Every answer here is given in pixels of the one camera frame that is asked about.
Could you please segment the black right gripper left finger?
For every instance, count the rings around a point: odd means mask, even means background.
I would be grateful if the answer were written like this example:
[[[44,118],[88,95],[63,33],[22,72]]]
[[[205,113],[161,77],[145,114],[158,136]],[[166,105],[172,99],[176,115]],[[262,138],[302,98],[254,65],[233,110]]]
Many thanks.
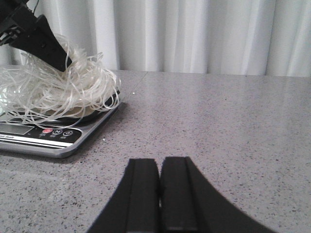
[[[130,159],[89,233],[158,233],[159,174],[154,159]]]

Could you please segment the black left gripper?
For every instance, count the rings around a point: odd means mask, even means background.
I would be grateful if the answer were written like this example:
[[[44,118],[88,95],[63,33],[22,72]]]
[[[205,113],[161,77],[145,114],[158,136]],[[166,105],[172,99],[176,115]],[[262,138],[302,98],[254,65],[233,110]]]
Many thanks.
[[[0,45],[10,44],[64,72],[71,64],[67,52],[55,38],[47,18],[35,17],[28,0],[0,1]]]

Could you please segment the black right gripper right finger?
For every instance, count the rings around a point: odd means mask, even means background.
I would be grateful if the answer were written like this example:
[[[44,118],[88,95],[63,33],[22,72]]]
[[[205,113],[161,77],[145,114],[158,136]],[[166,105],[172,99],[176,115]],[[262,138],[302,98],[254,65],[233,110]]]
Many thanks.
[[[165,158],[160,177],[164,233],[270,233],[229,202],[189,157]]]

